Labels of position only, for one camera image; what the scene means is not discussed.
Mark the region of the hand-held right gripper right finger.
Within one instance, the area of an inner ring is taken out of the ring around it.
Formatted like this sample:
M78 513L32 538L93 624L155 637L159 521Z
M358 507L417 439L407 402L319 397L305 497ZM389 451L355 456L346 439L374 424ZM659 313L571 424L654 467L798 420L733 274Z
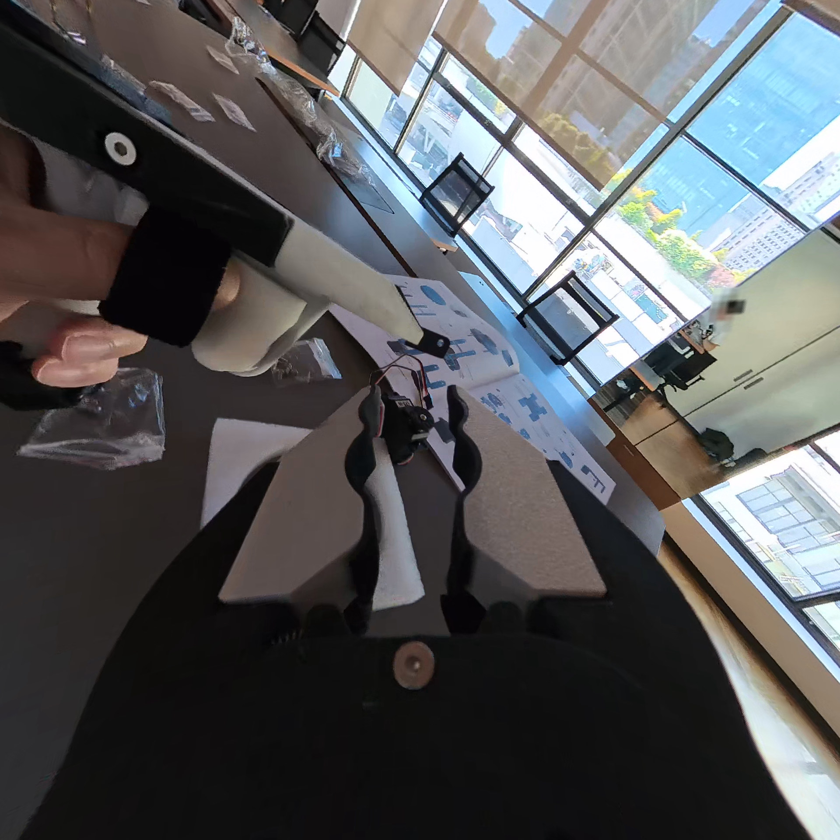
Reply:
M601 600L597 569L545 455L463 388L447 389L455 508L441 607L451 634L473 634L490 610L527 617L547 599Z

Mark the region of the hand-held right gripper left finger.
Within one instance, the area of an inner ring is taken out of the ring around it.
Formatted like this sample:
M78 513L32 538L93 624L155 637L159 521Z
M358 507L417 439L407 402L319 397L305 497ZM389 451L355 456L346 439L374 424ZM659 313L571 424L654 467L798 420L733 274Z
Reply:
M332 605L351 632L367 631L380 549L365 485L381 414L380 388L364 388L280 457L221 602L281 602L299 616Z

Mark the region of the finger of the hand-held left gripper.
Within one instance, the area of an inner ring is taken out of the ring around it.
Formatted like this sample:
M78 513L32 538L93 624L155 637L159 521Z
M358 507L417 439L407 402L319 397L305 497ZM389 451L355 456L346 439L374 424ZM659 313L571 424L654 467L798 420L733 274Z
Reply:
M424 330L400 289L316 228L292 218L275 259L275 277L307 300L336 304L416 345Z

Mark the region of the white foam square with hole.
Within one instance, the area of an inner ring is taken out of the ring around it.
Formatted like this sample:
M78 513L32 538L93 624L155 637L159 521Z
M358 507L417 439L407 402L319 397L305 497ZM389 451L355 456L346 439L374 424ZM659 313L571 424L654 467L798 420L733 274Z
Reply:
M232 418L218 418L211 436L200 528L204 528L259 468L284 455L310 431ZM369 487L381 523L377 528L380 572L374 590L374 612L408 606L425 589L408 528L394 468L386 464L384 446L376 449L376 468Z

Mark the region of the small black plastic part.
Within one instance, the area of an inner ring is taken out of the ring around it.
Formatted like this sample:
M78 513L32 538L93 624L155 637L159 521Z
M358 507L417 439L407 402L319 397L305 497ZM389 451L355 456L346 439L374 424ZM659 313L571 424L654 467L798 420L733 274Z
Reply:
M418 342L402 339L406 352L414 355L424 354L436 359L444 359L450 350L450 341L444 335L424 329Z

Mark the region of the small clear zip bag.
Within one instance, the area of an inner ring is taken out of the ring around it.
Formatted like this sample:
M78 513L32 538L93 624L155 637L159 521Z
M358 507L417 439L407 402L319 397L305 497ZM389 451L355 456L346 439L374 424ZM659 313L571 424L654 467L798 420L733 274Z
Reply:
M115 470L154 463L164 452L162 377L123 368L75 405L48 410L17 455Z

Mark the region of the dark brown desk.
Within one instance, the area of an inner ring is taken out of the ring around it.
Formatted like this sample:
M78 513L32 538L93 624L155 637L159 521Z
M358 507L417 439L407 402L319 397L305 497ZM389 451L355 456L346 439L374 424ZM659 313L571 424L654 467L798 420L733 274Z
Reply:
M378 270L401 271L263 88L207 55L213 32L170 2L96 2L94 17L104 50L136 77L195 99L216 90L257 127L174 113L182 131ZM342 382L281 390L267 375L212 373L157 342L129 359L163 378L166 448L149 465L100 471L18 457L35 415L2 409L2 838L23 831L111 646L196 534L217 418L314 427L366 386L371 359L332 315L310 335L326 340Z

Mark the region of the person's left hand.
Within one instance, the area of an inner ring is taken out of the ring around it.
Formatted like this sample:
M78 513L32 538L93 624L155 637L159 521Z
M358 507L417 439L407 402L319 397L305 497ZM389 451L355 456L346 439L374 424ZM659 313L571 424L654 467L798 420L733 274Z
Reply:
M29 304L104 299L129 241L129 229L119 224L37 208L32 189L41 163L24 135L2 127L2 322ZM114 376L123 356L140 352L146 342L145 336L101 318L67 316L46 340L31 372L49 386L98 385Z

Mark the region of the scattered clear screw bags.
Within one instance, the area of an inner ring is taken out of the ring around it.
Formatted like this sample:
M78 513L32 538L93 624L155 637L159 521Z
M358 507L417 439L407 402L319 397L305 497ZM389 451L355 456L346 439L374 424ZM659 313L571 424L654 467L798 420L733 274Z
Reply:
M211 46L207 51L229 70L247 67L259 75L255 66L232 61L226 51ZM232 258L228 267L238 279L234 297L211 312L192 342L201 365L242 377L272 371L278 382L341 378L325 342L301 338L326 312L326 302L307 300L278 286L240 258Z

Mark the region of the printed instruction sheet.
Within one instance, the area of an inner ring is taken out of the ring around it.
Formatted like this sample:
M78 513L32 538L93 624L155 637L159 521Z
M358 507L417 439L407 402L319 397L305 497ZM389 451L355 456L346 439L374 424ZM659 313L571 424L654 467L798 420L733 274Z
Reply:
M336 304L330 308L347 333L370 356L390 389L419 404L424 379L426 403L434 418L427 445L458 490L455 439L448 425L447 389L457 385L492 415L530 442L547 460L561 463L602 503L615 481L561 421L550 402L520 371L511 342L437 280L398 278L410 308L427 330L444 335L450 350L442 360L406 352L402 342Z

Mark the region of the large clear plastic bag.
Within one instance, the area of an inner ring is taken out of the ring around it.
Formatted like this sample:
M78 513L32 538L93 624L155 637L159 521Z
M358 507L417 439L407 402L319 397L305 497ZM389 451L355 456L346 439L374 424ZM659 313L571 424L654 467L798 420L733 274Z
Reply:
M230 35L225 44L227 56L239 62L265 70L271 67L271 61L264 46L257 39L254 31L239 16L231 22Z
M370 169L299 81L272 64L259 70L258 79L267 85L270 94L277 96L280 109L300 130L322 164L346 182L373 186Z

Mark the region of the black office chair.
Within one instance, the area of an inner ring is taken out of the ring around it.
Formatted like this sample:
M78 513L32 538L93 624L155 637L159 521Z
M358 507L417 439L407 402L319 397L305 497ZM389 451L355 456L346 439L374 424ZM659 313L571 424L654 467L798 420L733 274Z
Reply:
M683 335L676 333L644 357L647 366L661 379L656 393L663 398L670 388L684 392L703 379L703 372L717 362L710 351L697 350Z

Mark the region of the white cabinet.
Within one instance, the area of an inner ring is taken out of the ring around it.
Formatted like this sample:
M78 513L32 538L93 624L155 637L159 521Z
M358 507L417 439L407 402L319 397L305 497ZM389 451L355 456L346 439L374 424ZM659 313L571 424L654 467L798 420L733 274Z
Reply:
M743 311L714 362L669 400L698 435L722 434L737 462L838 426L838 236L818 228L734 292Z

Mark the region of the window wall with blinds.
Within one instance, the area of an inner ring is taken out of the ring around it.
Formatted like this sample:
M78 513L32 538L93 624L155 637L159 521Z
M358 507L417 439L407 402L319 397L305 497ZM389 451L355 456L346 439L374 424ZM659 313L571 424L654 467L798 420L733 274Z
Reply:
M795 2L447 2L406 79L343 104L414 192L462 155L460 237L520 312L575 271L605 385L838 215L838 24Z

